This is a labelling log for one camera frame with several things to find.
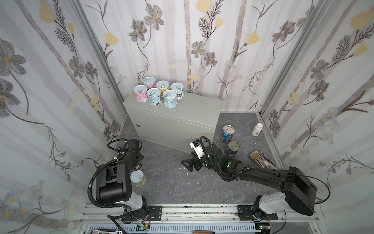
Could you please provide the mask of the pink can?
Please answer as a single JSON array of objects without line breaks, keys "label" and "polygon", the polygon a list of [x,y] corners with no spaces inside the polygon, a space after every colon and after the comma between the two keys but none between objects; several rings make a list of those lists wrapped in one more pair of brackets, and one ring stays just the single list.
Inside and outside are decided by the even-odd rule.
[{"label": "pink can", "polygon": [[145,77],[143,79],[143,84],[147,86],[148,89],[156,88],[156,78],[154,77]]},{"label": "pink can", "polygon": [[147,95],[148,87],[146,85],[137,85],[133,89],[133,91],[135,93],[135,97],[138,102],[148,101],[148,95]]}]

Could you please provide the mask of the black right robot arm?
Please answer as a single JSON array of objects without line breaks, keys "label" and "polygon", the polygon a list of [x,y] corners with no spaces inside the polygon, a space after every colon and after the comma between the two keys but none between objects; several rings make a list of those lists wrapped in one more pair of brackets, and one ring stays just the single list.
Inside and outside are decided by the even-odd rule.
[{"label": "black right robot arm", "polygon": [[227,157],[221,149],[201,136],[190,143],[192,158],[181,161],[190,172],[202,168],[213,170],[226,182],[244,180],[255,182],[277,190],[277,193],[258,195],[247,209],[238,210],[240,218],[260,222],[275,220],[276,213],[293,210],[301,215],[313,216],[317,187],[313,177],[305,175],[297,167],[287,170],[253,167],[245,162]]}]

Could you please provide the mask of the teal can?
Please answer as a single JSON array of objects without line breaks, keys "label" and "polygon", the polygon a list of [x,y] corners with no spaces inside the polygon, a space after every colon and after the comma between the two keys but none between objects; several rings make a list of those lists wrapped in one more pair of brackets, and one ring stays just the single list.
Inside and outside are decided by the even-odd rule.
[{"label": "teal can", "polygon": [[148,102],[152,106],[157,106],[162,103],[161,90],[158,88],[151,88],[147,91]]}]

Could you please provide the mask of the light blue can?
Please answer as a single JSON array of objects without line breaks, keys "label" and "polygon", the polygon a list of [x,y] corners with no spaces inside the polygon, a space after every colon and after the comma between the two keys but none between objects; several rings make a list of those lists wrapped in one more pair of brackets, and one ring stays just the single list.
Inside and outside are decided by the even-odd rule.
[{"label": "light blue can", "polygon": [[177,99],[181,100],[184,97],[184,85],[180,82],[175,82],[170,86],[170,89],[177,93]]}]

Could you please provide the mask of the yellow can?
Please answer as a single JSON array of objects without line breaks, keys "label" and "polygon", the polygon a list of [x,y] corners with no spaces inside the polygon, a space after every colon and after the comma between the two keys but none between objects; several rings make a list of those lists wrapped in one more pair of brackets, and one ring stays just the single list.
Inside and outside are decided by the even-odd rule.
[{"label": "yellow can", "polygon": [[158,81],[156,87],[161,91],[161,96],[163,96],[165,91],[170,89],[168,81]]}]

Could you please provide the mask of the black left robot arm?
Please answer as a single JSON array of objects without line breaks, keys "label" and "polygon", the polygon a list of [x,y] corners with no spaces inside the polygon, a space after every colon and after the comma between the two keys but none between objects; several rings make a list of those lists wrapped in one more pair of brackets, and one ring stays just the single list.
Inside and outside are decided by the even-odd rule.
[{"label": "black left robot arm", "polygon": [[117,153],[112,160],[96,167],[91,177],[87,195],[90,202],[99,208],[120,208],[121,215],[108,215],[113,222],[121,220],[125,224],[141,221],[150,225],[161,221],[162,206],[148,206],[142,195],[132,190],[131,174],[139,173],[144,158],[140,151],[142,143],[138,139],[115,139],[107,147]]}]

